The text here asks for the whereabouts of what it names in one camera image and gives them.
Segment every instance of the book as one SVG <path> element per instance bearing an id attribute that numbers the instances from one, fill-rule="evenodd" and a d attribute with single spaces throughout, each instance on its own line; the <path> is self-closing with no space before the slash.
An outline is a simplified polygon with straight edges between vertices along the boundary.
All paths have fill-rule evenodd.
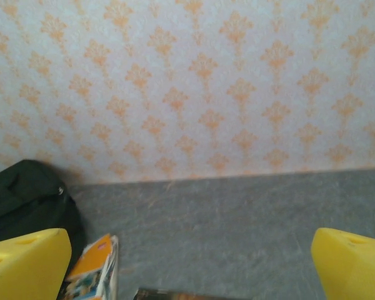
<path id="1" fill-rule="evenodd" d="M 85 247 L 57 299 L 115 300 L 117 269 L 118 238 L 107 234 Z"/>
<path id="2" fill-rule="evenodd" d="M 201 296 L 186 292 L 168 291 L 166 289 L 139 288 L 133 300 L 250 300 L 225 298 L 217 296 Z"/>

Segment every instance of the black bag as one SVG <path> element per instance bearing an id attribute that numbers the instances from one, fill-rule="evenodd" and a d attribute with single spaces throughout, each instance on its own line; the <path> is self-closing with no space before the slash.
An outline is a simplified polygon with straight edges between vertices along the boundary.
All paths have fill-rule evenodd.
<path id="1" fill-rule="evenodd" d="M 66 229 L 69 270 L 86 245 L 81 216 L 66 185 L 46 165 L 23 160 L 0 172 L 0 241 L 43 229 Z"/>

